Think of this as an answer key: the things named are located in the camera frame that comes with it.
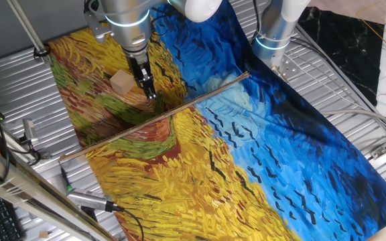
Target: metal slats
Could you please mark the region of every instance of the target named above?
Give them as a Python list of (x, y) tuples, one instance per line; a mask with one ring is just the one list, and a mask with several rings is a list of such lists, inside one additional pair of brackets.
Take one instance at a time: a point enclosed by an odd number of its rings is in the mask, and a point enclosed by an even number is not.
[[(246, 36), (251, 38), (257, 26), (252, 0), (229, 0), (229, 2)], [(268, 1), (257, 0), (257, 4), (259, 12), (262, 12)], [(294, 37), (305, 39), (297, 32)], [(342, 77), (337, 71), (329, 68), (329, 65), (311, 50), (291, 43), (287, 47), (286, 54), (299, 64), (301, 69), (319, 80), (317, 82), (290, 61), (283, 70), (289, 85), (318, 110), (358, 108), (350, 102), (370, 109), (370, 103), (360, 98), (361, 93), (352, 87), (352, 83), (346, 80), (345, 76)], [(34, 60), (32, 50), (0, 60), (0, 110), (7, 117), (5, 126), (16, 137), (23, 134), (22, 119), (33, 118), (40, 136), (40, 143), (36, 147), (52, 154), (52, 160), (35, 167), (35, 170), (46, 179), (60, 174), (57, 160), (61, 154), (71, 153), (80, 148), (51, 69), (40, 59)], [(385, 129), (374, 118), (359, 114), (338, 114), (328, 116), (328, 120), (365, 155), (386, 180), (386, 155), (374, 160), (370, 154), (373, 149), (386, 141)], [(102, 192), (85, 157), (64, 163), (64, 168), (73, 187)], [(31, 219), (29, 214), (21, 209), (17, 209), (16, 212), (27, 231), (27, 240), (38, 240), (38, 233), (41, 230), (52, 232), (49, 240), (72, 238), (39, 218)], [(96, 216), (99, 223), (111, 234), (123, 233), (114, 215), (96, 212)]]
[[(230, 0), (230, 3), (245, 35), (250, 39), (256, 27), (252, 0)], [(263, 11), (267, 3), (266, 0), (257, 0), (259, 12)], [(295, 31), (293, 37), (308, 41), (299, 31)], [(366, 110), (377, 112), (346, 76), (341, 76), (338, 71), (330, 68), (330, 65), (317, 53), (292, 42), (287, 47), (286, 55), (304, 71), (291, 63), (289, 58), (285, 58), (284, 68), (280, 71), (289, 85), (317, 110), (361, 109), (356, 106), (357, 104)], [(371, 156), (371, 151), (386, 141), (386, 129), (383, 125), (377, 119), (361, 114), (338, 114), (327, 118), (362, 152), (386, 181), (386, 155), (378, 159), (373, 159)]]
[[(16, 137), (23, 136), (23, 118), (34, 120), (39, 137), (39, 143), (34, 147), (52, 156), (50, 160), (40, 161), (34, 169), (45, 179), (53, 179), (60, 175), (59, 156), (79, 150), (80, 145), (49, 64), (40, 58), (35, 60), (32, 51), (0, 60), (0, 111), (6, 117), (3, 124)], [(85, 157), (63, 165), (72, 187), (102, 193)], [(25, 240), (39, 240), (40, 231), (51, 232), (48, 240), (74, 239), (20, 208), (16, 209), (16, 214), (26, 232)], [(125, 237), (114, 214), (97, 211), (96, 217), (111, 234)]]

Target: brush stroke pattern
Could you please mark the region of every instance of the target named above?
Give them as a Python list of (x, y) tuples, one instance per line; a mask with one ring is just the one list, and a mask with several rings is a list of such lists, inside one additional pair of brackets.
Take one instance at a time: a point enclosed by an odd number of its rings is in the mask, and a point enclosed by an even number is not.
[[(129, 98), (111, 92), (108, 77), (127, 70), (112, 39), (101, 46), (83, 30), (51, 43), (56, 81), (83, 145), (251, 73), (87, 153), (104, 192), (140, 218), (146, 240), (366, 240), (386, 226), (384, 180), (253, 55), (227, 1), (204, 23), (171, 15), (155, 30), (162, 34), (152, 36), (150, 56), (161, 98), (152, 103), (136, 89)], [(138, 239), (136, 221), (117, 218)]]

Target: fabric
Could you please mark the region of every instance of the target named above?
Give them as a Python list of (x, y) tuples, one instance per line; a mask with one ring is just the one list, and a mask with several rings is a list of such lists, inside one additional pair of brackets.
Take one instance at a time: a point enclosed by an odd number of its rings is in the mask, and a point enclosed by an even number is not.
[[(166, 4), (162, 11), (173, 11)], [(157, 19), (161, 13), (153, 13)], [(146, 240), (366, 240), (386, 226), (386, 183), (317, 110), (252, 53), (223, 1), (204, 23), (155, 21), (157, 99), (121, 97), (121, 48), (82, 30), (50, 43), (53, 71), (83, 146), (234, 80), (192, 108), (86, 154), (103, 191)], [(130, 240), (136, 221), (116, 215)]]

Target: wooden stick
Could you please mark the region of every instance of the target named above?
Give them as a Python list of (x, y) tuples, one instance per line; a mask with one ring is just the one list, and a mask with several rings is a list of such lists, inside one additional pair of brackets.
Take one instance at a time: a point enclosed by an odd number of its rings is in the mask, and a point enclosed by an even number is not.
[(233, 80), (232, 82), (228, 83), (228, 84), (225, 84), (223, 86), (221, 86), (220, 88), (217, 88), (216, 90), (213, 90), (211, 92), (209, 92), (208, 94), (204, 94), (202, 96), (199, 96), (179, 107), (176, 107), (176, 108), (173, 108), (172, 110), (169, 110), (163, 114), (160, 114), (154, 118), (151, 118), (147, 121), (145, 121), (144, 123), (140, 124), (140, 125), (136, 125), (134, 127), (131, 127), (125, 131), (122, 131), (121, 133), (119, 134), (116, 134), (112, 137), (109, 137), (105, 140), (102, 140), (100, 142), (97, 142), (93, 145), (90, 145), (80, 151), (77, 151), (75, 153), (72, 153), (72, 154), (69, 154), (69, 155), (62, 155), (60, 156), (60, 161), (67, 161), (67, 160), (71, 160), (73, 158), (76, 158), (76, 157), (79, 157), (81, 155), (84, 155), (90, 151), (93, 151), (95, 149), (98, 149), (100, 147), (103, 147), (105, 146), (106, 144), (109, 144), (109, 143), (112, 143), (113, 141), (116, 141), (117, 139), (120, 139), (120, 138), (123, 138), (123, 137), (126, 137), (127, 135), (130, 135), (132, 133), (135, 133), (139, 130), (141, 130), (142, 128), (150, 125), (150, 124), (153, 124), (153, 123), (156, 123), (157, 121), (161, 121), (165, 118), (168, 118), (169, 116), (172, 116), (173, 114), (176, 114), (177, 112), (180, 112), (182, 110), (185, 110), (189, 107), (191, 107), (192, 105), (195, 105), (199, 102), (202, 102), (203, 100), (206, 100), (207, 98), (210, 98), (210, 97), (213, 97), (217, 94), (220, 94), (221, 92), (225, 91), (228, 87), (232, 86), (233, 84), (236, 84), (237, 82), (241, 81), (241, 80), (244, 80), (246, 78), (248, 78), (249, 76), (249, 73), (248, 72), (245, 72), (243, 74), (241, 74), (236, 80)]

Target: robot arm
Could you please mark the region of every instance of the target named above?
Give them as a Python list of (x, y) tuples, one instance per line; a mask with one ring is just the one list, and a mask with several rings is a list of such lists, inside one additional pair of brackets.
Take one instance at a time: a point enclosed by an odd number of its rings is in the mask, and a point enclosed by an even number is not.
[(272, 0), (261, 14), (253, 52), (269, 68), (279, 68), (298, 19), (310, 0)]
[[(156, 97), (153, 74), (148, 58), (148, 39), (151, 37), (150, 8), (165, 3), (164, 0), (101, 0), (109, 27), (102, 27), (94, 12), (97, 0), (86, 2), (84, 16), (98, 43), (105, 42), (110, 33), (125, 52), (135, 81), (148, 99)], [(188, 19), (201, 22), (210, 18), (222, 0), (168, 0)]]

